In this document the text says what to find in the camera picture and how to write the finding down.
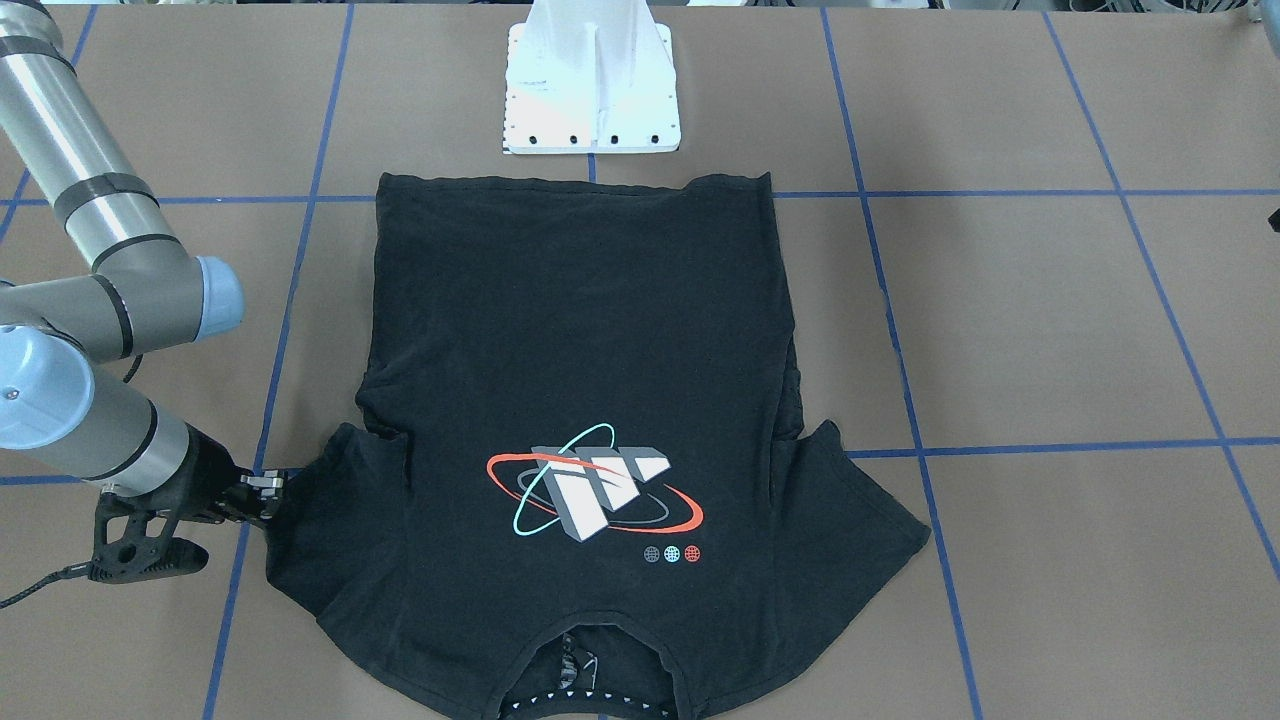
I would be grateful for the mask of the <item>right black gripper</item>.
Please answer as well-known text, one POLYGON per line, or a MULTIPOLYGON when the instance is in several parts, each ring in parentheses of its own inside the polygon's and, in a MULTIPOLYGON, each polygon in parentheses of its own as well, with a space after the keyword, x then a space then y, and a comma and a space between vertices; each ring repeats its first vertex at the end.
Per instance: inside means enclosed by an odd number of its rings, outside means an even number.
POLYGON ((265 523, 282 505, 289 471, 239 466, 229 451, 201 430, 189 430, 188 452, 165 483, 165 515, 180 521, 265 523))

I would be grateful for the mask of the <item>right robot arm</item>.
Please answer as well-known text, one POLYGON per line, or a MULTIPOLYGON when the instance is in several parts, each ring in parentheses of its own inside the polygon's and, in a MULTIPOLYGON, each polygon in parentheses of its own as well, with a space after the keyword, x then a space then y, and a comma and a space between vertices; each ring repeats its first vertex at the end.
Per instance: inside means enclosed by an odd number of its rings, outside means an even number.
POLYGON ((238 466, 104 370, 237 328, 244 295, 227 263, 177 238, 38 1, 3 4, 3 131, 90 268, 3 286, 3 447, 155 512, 266 521, 282 474, 238 466))

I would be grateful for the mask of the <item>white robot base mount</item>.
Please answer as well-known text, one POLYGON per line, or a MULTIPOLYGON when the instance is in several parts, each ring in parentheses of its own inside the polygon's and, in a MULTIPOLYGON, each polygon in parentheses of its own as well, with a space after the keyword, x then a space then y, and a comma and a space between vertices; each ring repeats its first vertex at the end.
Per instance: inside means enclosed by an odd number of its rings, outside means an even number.
POLYGON ((645 1, 535 1, 508 32, 502 150, 673 152, 682 141, 668 26, 645 1))

